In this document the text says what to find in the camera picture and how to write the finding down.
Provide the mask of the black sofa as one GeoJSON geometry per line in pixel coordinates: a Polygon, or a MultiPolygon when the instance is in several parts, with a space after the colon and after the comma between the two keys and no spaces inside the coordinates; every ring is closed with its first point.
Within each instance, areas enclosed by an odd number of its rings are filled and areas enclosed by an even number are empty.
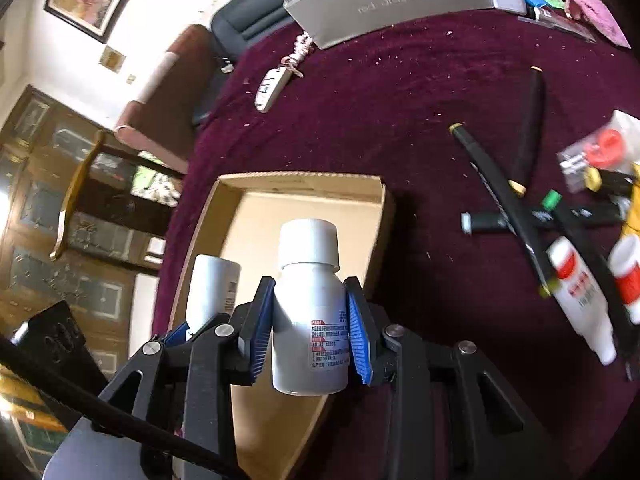
{"type": "Polygon", "coordinates": [[[284,0],[231,0],[210,22],[212,49],[222,62],[234,64],[243,53],[293,19],[284,0]]]}

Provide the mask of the yellow wooden chair back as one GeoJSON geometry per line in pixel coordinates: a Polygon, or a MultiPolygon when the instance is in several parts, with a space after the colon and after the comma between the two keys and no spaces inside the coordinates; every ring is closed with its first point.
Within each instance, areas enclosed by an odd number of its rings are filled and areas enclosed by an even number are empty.
{"type": "Polygon", "coordinates": [[[58,232],[52,252],[49,255],[51,261],[58,261],[62,257],[63,252],[68,247],[68,233],[70,232],[70,224],[72,223],[73,214],[78,204],[78,198],[85,180],[89,177],[91,167],[102,153],[105,144],[106,131],[99,130],[94,136],[93,148],[85,157],[82,163],[77,167],[70,181],[70,185],[62,201],[61,210],[58,213],[58,232]]]}

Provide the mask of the white bottle red label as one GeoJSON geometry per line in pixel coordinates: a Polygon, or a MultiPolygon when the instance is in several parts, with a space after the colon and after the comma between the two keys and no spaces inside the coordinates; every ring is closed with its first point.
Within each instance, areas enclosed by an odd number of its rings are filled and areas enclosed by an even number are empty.
{"type": "Polygon", "coordinates": [[[638,235],[626,235],[618,240],[608,256],[608,267],[634,325],[640,324],[639,248],[638,235]]]}

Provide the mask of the white remote control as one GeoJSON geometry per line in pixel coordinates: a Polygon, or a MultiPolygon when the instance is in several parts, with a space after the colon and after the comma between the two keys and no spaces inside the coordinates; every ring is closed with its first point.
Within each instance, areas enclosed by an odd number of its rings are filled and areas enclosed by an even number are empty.
{"type": "Polygon", "coordinates": [[[254,105],[258,112],[267,113],[270,110],[291,76],[292,70],[286,65],[268,70],[255,94],[254,105]]]}

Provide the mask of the black marker gold cap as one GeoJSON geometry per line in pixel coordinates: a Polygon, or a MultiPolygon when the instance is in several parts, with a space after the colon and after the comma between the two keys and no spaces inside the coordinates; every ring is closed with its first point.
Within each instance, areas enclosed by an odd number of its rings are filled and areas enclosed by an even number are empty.
{"type": "Polygon", "coordinates": [[[529,67],[529,83],[524,112],[518,128],[518,150],[512,164],[509,184],[518,197],[523,197],[532,180],[539,153],[544,108],[546,107],[546,81],[544,71],[535,65],[529,67]]]}

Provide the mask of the maroon bed cover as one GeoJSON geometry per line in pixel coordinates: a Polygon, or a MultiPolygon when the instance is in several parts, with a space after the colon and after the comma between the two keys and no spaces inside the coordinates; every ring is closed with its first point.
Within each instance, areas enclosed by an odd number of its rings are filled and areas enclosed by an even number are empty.
{"type": "Polygon", "coordinates": [[[603,366],[574,333],[510,234],[466,236],[465,210],[494,204],[449,133],[464,125],[511,166],[530,66],[544,71],[546,119],[528,199],[564,179],[556,155],[614,112],[637,114],[639,64],[605,40],[584,40],[495,10],[400,24],[325,51],[270,112],[255,90],[297,36],[295,25],[248,50],[206,120],[167,235],[153,328],[166,330],[190,239],[223,174],[373,174],[396,205],[371,299],[436,344],[470,340],[544,425],[576,479],[639,474],[639,387],[622,362],[603,366]]]}

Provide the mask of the cardboard box tray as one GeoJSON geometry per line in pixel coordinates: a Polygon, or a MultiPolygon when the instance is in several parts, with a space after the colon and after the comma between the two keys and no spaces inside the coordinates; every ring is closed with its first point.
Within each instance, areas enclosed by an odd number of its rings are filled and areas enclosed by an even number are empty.
{"type": "MultiPolygon", "coordinates": [[[[169,327],[186,316],[194,259],[212,255],[239,263],[235,301],[253,299],[260,279],[280,272],[283,223],[318,218],[337,228],[344,280],[356,276],[370,294],[380,272],[394,203],[378,177],[311,172],[258,172],[220,177],[207,197],[183,263],[169,327]]],[[[266,365],[254,385],[231,389],[236,450],[253,479],[287,479],[330,406],[326,396],[277,392],[266,365]]]]}

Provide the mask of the black marker yellow cap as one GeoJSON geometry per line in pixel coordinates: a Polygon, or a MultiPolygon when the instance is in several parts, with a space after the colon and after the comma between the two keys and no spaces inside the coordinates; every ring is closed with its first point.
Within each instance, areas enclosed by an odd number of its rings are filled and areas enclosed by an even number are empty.
{"type": "Polygon", "coordinates": [[[630,174],[619,171],[588,167],[584,172],[584,183],[587,190],[604,195],[630,197],[636,179],[630,174]]]}

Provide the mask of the white tube red label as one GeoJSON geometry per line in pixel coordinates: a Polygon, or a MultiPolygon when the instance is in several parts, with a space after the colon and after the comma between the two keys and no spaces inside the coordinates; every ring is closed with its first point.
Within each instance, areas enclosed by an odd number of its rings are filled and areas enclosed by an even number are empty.
{"type": "Polygon", "coordinates": [[[608,302],[593,274],[574,245],[558,237],[547,249],[560,287],[555,299],[579,336],[585,339],[602,365],[608,366],[617,356],[613,327],[608,318],[608,302]]]}

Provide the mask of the pink cloth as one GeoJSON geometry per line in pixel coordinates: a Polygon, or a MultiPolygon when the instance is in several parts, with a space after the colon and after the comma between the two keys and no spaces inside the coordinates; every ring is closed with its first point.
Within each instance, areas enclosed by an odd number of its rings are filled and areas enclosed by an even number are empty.
{"type": "Polygon", "coordinates": [[[612,44],[631,49],[620,25],[601,0],[565,0],[564,11],[568,18],[593,26],[612,44]]]}

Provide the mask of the clear plastic package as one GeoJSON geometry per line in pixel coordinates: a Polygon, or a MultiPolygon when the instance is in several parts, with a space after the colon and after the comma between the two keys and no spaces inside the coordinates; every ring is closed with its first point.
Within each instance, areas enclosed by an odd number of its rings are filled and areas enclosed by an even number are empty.
{"type": "Polygon", "coordinates": [[[559,32],[565,32],[570,36],[580,38],[592,44],[596,41],[596,37],[593,36],[592,32],[590,32],[586,26],[569,20],[565,16],[547,8],[531,8],[525,16],[519,16],[518,20],[548,29],[558,30],[559,32]]]}

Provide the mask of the wooden cabinet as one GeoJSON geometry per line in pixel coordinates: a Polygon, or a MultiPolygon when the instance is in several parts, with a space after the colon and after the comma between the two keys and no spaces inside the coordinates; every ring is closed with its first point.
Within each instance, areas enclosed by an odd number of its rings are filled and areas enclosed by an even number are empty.
{"type": "Polygon", "coordinates": [[[110,130],[34,87],[1,125],[1,325],[13,334],[65,302],[44,346],[55,362],[82,337],[104,386],[127,361],[139,278],[156,278],[170,209],[137,196],[160,173],[110,130]]]}

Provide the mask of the black marker white cap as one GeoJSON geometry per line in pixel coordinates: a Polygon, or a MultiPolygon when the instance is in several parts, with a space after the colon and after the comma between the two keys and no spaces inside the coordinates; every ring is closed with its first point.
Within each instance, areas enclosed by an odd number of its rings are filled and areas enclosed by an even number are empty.
{"type": "MultiPolygon", "coordinates": [[[[548,211],[532,209],[533,224],[543,231],[556,231],[558,227],[548,211]]],[[[625,214],[614,204],[583,206],[573,209],[573,214],[586,228],[617,226],[625,221],[625,214]]],[[[508,222],[499,211],[469,212],[460,214],[461,229],[466,235],[480,232],[509,231],[508,222]]]]}

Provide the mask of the clear bag red item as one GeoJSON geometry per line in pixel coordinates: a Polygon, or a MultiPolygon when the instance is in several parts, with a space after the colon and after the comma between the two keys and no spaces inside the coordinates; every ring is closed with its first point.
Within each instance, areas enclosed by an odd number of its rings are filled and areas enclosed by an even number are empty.
{"type": "Polygon", "coordinates": [[[582,192],[589,167],[627,172],[639,161],[639,119],[614,110],[601,128],[556,153],[566,186],[582,192]]]}

